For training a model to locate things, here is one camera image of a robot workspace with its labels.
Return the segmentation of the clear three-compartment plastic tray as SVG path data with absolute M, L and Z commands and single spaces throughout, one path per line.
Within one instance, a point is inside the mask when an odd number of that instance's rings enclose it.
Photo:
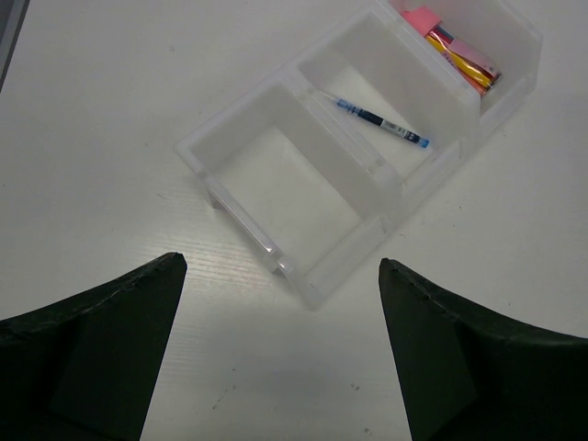
M 479 93 L 402 16 L 427 6 L 502 78 Z M 533 92 L 543 39 L 505 1 L 368 1 L 176 151 L 263 265 L 316 308 Z M 423 149 L 336 107 L 428 139 Z

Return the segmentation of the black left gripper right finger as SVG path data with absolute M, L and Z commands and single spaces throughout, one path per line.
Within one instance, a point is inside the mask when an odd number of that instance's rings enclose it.
M 379 291 L 414 440 L 584 440 L 587 342 L 384 259 Z

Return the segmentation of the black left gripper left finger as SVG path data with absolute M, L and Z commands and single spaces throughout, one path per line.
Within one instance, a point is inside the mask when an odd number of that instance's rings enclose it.
M 140 439 L 186 273 L 164 254 L 2 320 L 2 439 Z

